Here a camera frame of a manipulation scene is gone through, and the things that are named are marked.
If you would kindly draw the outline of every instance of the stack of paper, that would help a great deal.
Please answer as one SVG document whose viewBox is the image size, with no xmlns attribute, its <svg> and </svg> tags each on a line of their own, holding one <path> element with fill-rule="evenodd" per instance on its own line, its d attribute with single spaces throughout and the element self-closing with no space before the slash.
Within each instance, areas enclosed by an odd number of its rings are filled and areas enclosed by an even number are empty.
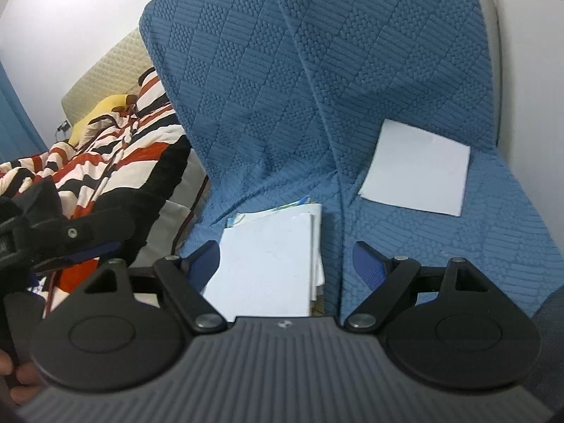
<svg viewBox="0 0 564 423">
<path fill-rule="evenodd" d="M 320 227 L 321 205 L 303 201 L 232 218 L 204 297 L 228 321 L 309 316 L 325 282 Z"/>
</svg>

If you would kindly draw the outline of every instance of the yellow pillow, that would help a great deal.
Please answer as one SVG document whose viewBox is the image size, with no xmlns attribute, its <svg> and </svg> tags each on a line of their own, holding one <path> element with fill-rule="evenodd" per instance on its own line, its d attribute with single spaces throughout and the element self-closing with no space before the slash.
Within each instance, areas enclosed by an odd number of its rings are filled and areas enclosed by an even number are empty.
<svg viewBox="0 0 564 423">
<path fill-rule="evenodd" d="M 78 121 L 72 128 L 72 134 L 69 138 L 69 144 L 76 146 L 80 141 L 80 137 L 84 133 L 84 129 L 92 119 L 104 114 L 105 112 L 110 112 L 118 106 L 127 107 L 126 100 L 128 99 L 127 94 L 120 95 L 110 95 L 109 97 L 98 103 L 95 108 L 89 112 L 85 117 Z"/>
</svg>

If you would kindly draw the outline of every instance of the beige headboard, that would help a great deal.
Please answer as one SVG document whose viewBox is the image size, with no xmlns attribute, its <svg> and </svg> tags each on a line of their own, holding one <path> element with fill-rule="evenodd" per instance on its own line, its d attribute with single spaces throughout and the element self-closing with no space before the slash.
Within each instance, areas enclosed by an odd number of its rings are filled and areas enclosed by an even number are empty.
<svg viewBox="0 0 564 423">
<path fill-rule="evenodd" d="M 63 97 L 61 104 L 67 119 L 74 125 L 100 100 L 118 93 L 136 93 L 139 76 L 151 66 L 139 29 L 135 29 L 89 69 Z"/>
</svg>

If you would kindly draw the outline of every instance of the black fabric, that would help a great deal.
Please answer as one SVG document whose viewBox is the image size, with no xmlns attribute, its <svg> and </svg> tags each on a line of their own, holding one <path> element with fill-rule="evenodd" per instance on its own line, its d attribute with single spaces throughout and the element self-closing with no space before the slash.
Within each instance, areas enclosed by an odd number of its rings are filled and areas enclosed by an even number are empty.
<svg viewBox="0 0 564 423">
<path fill-rule="evenodd" d="M 153 111 L 158 110 L 160 107 L 165 106 L 170 100 L 166 96 L 166 94 L 161 95 L 159 98 L 156 98 L 150 105 L 147 105 L 143 109 L 137 109 L 135 113 L 138 118 L 144 118 L 145 116 L 151 114 Z"/>
<path fill-rule="evenodd" d="M 114 140 L 111 143 L 108 143 L 107 145 L 104 146 L 100 146 L 98 148 L 92 148 L 90 150 L 91 153 L 97 153 L 99 155 L 102 154 L 111 154 L 111 152 L 114 150 L 115 146 L 117 144 L 121 143 L 120 140 Z"/>
<path fill-rule="evenodd" d="M 175 125 L 175 124 L 178 124 L 178 118 L 177 118 L 176 114 L 171 114 L 171 115 L 164 117 L 162 119 L 158 119 L 154 123 L 149 125 L 148 127 L 143 128 L 143 130 L 140 131 L 139 133 L 136 133 L 135 135 L 133 135 L 133 137 L 131 138 L 131 144 L 134 144 L 136 141 L 139 141 L 145 135 L 156 131 L 156 129 L 158 129 L 160 127 L 167 127 L 169 125 Z"/>
<path fill-rule="evenodd" d="M 31 173 L 27 168 L 20 168 L 18 172 L 12 178 L 12 182 L 8 188 L 4 191 L 5 197 L 13 197 L 18 193 L 20 187 L 22 187 L 22 183 L 25 181 L 26 178 L 35 178 L 35 175 Z"/>
<path fill-rule="evenodd" d="M 182 135 L 162 152 L 149 178 L 139 189 L 116 188 L 98 198 L 93 213 L 118 206 L 129 210 L 135 220 L 133 236 L 111 256 L 101 256 L 101 262 L 114 256 L 124 259 L 128 265 L 134 262 L 139 250 L 147 244 L 147 237 L 153 223 L 159 218 L 159 212 L 182 180 L 191 149 L 188 138 Z"/>
<path fill-rule="evenodd" d="M 109 176 L 111 175 L 112 172 L 114 172 L 114 171 L 105 170 L 104 173 L 102 173 L 102 176 L 101 176 L 100 179 L 94 179 L 88 174 L 84 175 L 81 180 L 69 179 L 67 182 L 65 182 L 59 188 L 59 192 L 63 192 L 64 190 L 70 191 L 74 194 L 74 196 L 76 198 L 78 198 L 78 196 L 80 194 L 80 190 L 82 189 L 83 186 L 87 186 L 92 190 L 96 190 L 97 187 L 100 185 L 100 182 L 104 178 L 109 178 Z"/>
<path fill-rule="evenodd" d="M 139 86 L 143 86 L 143 81 L 145 81 L 145 78 L 148 77 L 148 75 L 150 75 L 151 73 L 154 72 L 154 66 L 152 66 L 151 68 L 149 68 L 145 73 L 143 73 L 140 77 L 139 80 L 137 81 L 137 84 L 139 84 Z"/>
<path fill-rule="evenodd" d="M 564 407 L 564 287 L 548 297 L 532 320 L 540 332 L 542 350 L 524 386 L 556 411 Z"/>
</svg>

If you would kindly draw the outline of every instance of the white paper sheet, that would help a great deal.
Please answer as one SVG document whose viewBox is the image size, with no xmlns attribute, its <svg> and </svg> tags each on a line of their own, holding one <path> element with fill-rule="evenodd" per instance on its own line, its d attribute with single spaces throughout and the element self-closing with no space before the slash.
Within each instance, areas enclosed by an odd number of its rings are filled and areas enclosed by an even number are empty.
<svg viewBox="0 0 564 423">
<path fill-rule="evenodd" d="M 238 227 L 241 224 L 247 224 L 256 219 L 276 215 L 277 217 L 294 217 L 300 214 L 309 213 L 313 216 L 313 228 L 311 231 L 311 300 L 316 301 L 318 295 L 323 294 L 323 285 L 325 284 L 325 272 L 323 271 L 323 263 L 321 261 L 321 204 L 320 203 L 305 203 L 303 205 L 296 205 L 294 207 L 285 208 L 282 210 L 264 210 L 256 213 L 243 213 L 240 214 L 238 222 L 233 224 L 233 227 Z"/>
<path fill-rule="evenodd" d="M 470 148 L 386 119 L 361 197 L 414 210 L 460 216 Z"/>
<path fill-rule="evenodd" d="M 309 316 L 312 216 L 270 215 L 227 228 L 219 268 L 203 295 L 237 316 Z"/>
</svg>

